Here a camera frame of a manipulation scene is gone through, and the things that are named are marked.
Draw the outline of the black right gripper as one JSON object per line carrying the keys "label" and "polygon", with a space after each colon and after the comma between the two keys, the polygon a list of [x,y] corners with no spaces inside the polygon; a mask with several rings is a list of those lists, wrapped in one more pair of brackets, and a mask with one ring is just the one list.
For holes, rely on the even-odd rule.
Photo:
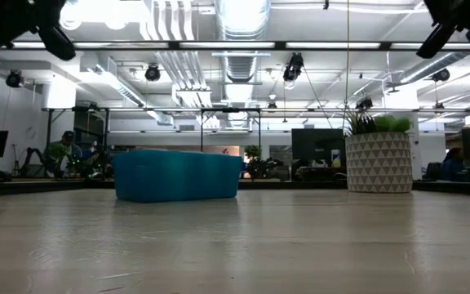
{"label": "black right gripper", "polygon": [[432,17],[433,31],[423,41],[416,55],[433,58],[456,32],[470,30],[468,0],[423,0]]}

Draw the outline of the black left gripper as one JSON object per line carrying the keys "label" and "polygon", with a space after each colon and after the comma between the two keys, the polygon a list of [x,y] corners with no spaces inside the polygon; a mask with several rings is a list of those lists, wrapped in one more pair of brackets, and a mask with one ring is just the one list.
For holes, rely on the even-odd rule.
{"label": "black left gripper", "polygon": [[19,37],[25,32],[37,33],[45,49],[68,61],[76,56],[75,47],[60,27],[60,13],[66,0],[10,0],[11,16],[17,21]]}

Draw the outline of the blue plastic basket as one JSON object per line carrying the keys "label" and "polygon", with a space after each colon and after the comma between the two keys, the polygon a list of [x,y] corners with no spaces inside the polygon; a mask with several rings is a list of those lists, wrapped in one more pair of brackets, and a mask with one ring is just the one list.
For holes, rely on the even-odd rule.
{"label": "blue plastic basket", "polygon": [[135,203],[234,198],[242,158],[225,154],[135,150],[113,157],[117,198]]}

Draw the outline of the person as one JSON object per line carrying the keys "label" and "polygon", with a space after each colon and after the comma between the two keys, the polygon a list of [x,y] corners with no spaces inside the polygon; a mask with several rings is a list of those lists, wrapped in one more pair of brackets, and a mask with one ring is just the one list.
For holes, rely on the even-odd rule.
{"label": "person", "polygon": [[71,154],[69,156],[68,165],[64,171],[64,176],[74,173],[77,170],[77,165],[82,161],[82,149],[74,143],[74,132],[65,131],[59,141],[51,142],[50,144],[63,144],[69,147]]}
{"label": "person", "polygon": [[450,149],[441,163],[439,179],[446,181],[467,182],[467,170],[463,163],[463,150],[461,148]]}

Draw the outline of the green background plant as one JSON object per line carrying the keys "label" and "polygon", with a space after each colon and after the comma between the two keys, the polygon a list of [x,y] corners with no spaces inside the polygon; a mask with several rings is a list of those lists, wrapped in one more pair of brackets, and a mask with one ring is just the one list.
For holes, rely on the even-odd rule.
{"label": "green background plant", "polygon": [[45,152],[45,166],[54,177],[63,177],[71,151],[63,144],[50,144]]}
{"label": "green background plant", "polygon": [[244,147],[244,156],[248,163],[262,159],[262,148],[260,145],[247,145]]}

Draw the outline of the green succulent plant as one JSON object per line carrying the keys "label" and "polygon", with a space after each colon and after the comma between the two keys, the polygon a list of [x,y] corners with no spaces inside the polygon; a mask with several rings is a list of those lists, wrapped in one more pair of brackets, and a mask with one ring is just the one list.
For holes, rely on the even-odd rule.
{"label": "green succulent plant", "polygon": [[411,129],[408,118],[395,118],[391,115],[373,117],[367,113],[351,113],[346,117],[349,135],[369,134],[376,132],[407,132]]}

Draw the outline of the white triangle-patterned plant pot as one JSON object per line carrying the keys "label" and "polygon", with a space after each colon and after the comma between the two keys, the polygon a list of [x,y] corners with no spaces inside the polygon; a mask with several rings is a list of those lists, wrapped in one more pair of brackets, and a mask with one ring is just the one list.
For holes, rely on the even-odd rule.
{"label": "white triangle-patterned plant pot", "polygon": [[348,189],[355,193],[406,194],[413,185],[410,138],[373,132],[345,139]]}

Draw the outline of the long overhead light bar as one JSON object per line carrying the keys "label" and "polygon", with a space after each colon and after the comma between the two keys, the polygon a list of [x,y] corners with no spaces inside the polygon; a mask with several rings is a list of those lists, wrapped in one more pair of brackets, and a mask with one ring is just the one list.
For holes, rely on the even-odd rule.
{"label": "long overhead light bar", "polygon": [[75,42],[78,51],[417,51],[420,42],[237,42],[136,41]]}

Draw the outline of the black background station frame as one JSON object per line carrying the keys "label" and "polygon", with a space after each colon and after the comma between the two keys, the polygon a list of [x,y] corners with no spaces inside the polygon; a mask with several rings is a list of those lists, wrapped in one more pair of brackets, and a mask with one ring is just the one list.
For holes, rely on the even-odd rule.
{"label": "black background station frame", "polygon": [[262,131],[261,131],[261,119],[262,119],[262,109],[260,108],[238,108],[238,107],[223,107],[223,108],[200,108],[200,151],[204,152],[204,123],[207,118],[204,119],[204,113],[210,113],[215,115],[217,112],[224,114],[239,114],[246,113],[249,119],[253,119],[250,116],[250,113],[256,113],[258,115],[257,124],[258,124],[258,146],[262,149]]}
{"label": "black background station frame", "polygon": [[[52,139],[53,122],[62,114],[73,115],[74,125],[63,130],[58,140]],[[62,178],[105,180],[111,169],[109,160],[109,118],[110,111],[96,105],[74,106],[72,108],[47,110],[47,142],[41,155],[44,174],[55,178],[45,166],[45,152],[51,142],[59,141],[65,131],[74,132],[74,143],[82,149],[82,161],[77,170]]]}

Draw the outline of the black aluminium table frame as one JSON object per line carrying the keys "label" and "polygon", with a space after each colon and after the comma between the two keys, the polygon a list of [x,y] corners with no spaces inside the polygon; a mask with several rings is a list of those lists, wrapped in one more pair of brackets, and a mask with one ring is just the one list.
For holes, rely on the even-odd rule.
{"label": "black aluminium table frame", "polygon": [[[102,180],[41,180],[0,182],[0,196],[11,194],[34,194],[77,189],[114,189],[113,181]],[[239,189],[347,189],[345,181],[280,182],[241,181]],[[414,191],[470,195],[470,182],[415,181]]]}

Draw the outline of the silver ventilation duct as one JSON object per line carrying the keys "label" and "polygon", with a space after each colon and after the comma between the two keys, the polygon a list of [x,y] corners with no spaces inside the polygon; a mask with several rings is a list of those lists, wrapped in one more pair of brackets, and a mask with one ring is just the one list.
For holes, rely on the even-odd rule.
{"label": "silver ventilation duct", "polygon": [[[259,41],[268,30],[271,0],[214,0],[217,34],[222,41]],[[223,59],[227,79],[249,82],[256,71],[256,57]]]}

